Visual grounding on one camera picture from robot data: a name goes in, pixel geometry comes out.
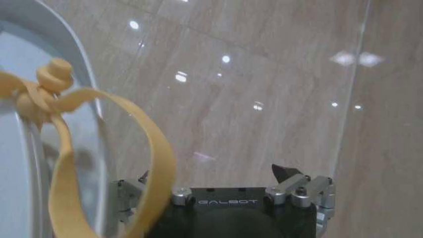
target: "metal screw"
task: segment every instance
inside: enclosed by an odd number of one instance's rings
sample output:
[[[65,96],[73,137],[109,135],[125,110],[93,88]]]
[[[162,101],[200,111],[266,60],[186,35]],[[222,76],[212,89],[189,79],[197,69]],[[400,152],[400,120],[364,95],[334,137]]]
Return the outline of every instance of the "metal screw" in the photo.
[[[297,189],[294,190],[294,193],[300,196],[305,196],[306,195],[306,189],[304,187],[297,187]]]
[[[173,205],[186,206],[189,204],[189,199],[192,197],[192,192],[189,188],[174,188],[172,189],[172,203]]]

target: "yellow rubber band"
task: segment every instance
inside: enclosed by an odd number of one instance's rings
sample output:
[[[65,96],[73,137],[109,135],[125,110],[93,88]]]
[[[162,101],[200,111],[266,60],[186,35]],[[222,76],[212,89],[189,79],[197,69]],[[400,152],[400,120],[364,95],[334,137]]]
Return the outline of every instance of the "yellow rubber band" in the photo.
[[[69,71],[69,66],[64,60],[56,60],[49,65],[52,72],[57,70]],[[78,106],[96,98],[106,98],[112,100],[136,120],[142,128],[149,142],[150,149],[150,168],[148,172],[146,189],[142,192],[141,200],[137,205],[137,213],[134,214],[133,223],[129,226],[125,237],[138,238],[150,229],[157,221],[162,210],[168,204],[170,188],[176,175],[176,159],[172,153],[170,145],[158,129],[142,110],[126,99],[108,94],[92,88],[81,88],[65,96],[50,100],[53,97],[45,97],[45,93],[40,93],[37,89],[42,85],[35,85],[11,74],[0,72],[0,98],[9,97],[15,90],[25,89],[23,93],[31,100],[26,103],[21,110],[30,111],[38,118],[30,118],[35,123],[42,125],[42,120],[53,123],[60,135],[60,155],[54,165],[50,191],[49,191],[49,215],[52,227],[57,238],[94,238],[96,233],[89,227],[80,203],[77,176],[73,164],[73,148],[70,142],[70,133],[65,121],[60,113],[74,111]],[[54,85],[48,85],[49,91],[54,93]]]

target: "marble wall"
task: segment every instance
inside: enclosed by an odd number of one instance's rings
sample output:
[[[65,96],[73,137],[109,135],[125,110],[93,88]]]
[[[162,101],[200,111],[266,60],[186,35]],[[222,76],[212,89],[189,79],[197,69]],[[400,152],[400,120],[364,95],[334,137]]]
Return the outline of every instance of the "marble wall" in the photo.
[[[423,236],[423,2],[370,0],[326,237]]]

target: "logo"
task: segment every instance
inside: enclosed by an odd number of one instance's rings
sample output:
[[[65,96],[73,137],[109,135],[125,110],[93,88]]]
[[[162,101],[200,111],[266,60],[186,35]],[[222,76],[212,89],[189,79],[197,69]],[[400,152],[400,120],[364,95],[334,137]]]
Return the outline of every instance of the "logo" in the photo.
[[[245,204],[256,204],[257,200],[200,200],[197,204],[205,206],[213,205],[245,205]]]

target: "silver metal bracket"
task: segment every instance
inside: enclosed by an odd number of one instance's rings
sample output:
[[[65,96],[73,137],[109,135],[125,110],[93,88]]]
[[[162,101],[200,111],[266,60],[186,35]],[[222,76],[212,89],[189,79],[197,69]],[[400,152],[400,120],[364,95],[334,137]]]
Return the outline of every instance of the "silver metal bracket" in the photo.
[[[285,197],[308,182],[308,176],[296,174],[282,181],[277,186],[265,188],[265,196],[273,205],[284,204]]]
[[[117,188],[117,218],[126,223],[133,215],[145,189],[148,172],[138,179],[125,179],[113,182]]]
[[[296,207],[309,207],[314,204],[317,210],[316,237],[321,237],[326,222],[334,214],[334,184],[332,179],[317,176],[305,186],[296,189],[290,195]]]

